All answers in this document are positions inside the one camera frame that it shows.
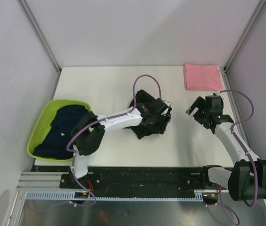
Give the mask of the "black printed t shirt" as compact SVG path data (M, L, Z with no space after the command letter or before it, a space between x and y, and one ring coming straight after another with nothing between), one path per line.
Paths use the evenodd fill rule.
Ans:
M147 93L145 90L139 90L135 95L137 106L136 108L139 112L143 113L143 108L147 103L156 100L153 96ZM166 127L146 127L143 125L143 119L138 126L131 126L130 129L137 135L138 139L142 139L145 136L150 136L152 134L164 134Z

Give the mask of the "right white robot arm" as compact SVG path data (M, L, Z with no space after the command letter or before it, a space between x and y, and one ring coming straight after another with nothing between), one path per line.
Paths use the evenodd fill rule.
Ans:
M221 141L233 162L232 170L218 165L205 166L200 185L210 189L218 184L229 191L234 201L266 199L266 160L251 150L223 108L222 97L213 94L197 97L186 111Z

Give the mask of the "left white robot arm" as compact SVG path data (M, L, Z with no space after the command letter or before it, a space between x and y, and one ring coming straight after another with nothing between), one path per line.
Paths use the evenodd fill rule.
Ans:
M91 155L98 150L105 134L119 129L131 129L138 139L152 134L164 134L171 120L171 102L154 98L139 90L127 110L115 114L95 115L87 112L72 130L67 150L73 152L70 183L81 188L86 184Z

